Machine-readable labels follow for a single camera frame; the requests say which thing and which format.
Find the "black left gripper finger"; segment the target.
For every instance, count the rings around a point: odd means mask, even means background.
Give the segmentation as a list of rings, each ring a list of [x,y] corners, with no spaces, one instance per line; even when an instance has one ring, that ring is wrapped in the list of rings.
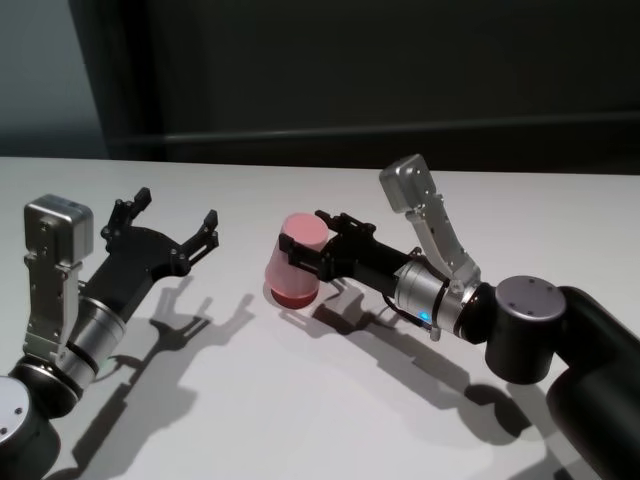
[[[210,210],[198,231],[171,250],[170,259],[178,265],[195,265],[219,246],[218,213]]]
[[[130,227],[136,217],[151,203],[152,196],[148,187],[141,188],[132,200],[117,199],[106,226],[101,230],[103,239],[113,239]]]

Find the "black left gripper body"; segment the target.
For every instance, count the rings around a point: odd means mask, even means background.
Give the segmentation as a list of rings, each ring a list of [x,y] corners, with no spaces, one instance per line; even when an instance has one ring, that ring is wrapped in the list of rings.
[[[181,245],[148,228],[121,230],[107,242],[107,251],[83,296],[108,307],[122,320],[132,317],[156,282],[189,273],[189,254]]]

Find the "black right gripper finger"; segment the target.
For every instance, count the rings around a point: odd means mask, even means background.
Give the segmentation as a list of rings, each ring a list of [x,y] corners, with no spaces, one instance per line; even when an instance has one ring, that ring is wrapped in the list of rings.
[[[346,213],[330,215],[328,212],[316,210],[314,215],[329,229],[329,243],[370,243],[375,240],[376,226],[371,223],[362,222]]]
[[[289,265],[312,274],[318,280],[324,279],[322,249],[308,247],[287,234],[279,235],[278,246]]]

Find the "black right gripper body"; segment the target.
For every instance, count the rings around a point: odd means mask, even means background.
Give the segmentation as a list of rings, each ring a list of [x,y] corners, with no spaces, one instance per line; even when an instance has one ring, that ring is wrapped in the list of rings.
[[[319,279],[329,282],[350,278],[385,296],[393,296],[398,284],[397,272],[410,260],[408,254],[373,237],[336,235],[321,251]]]

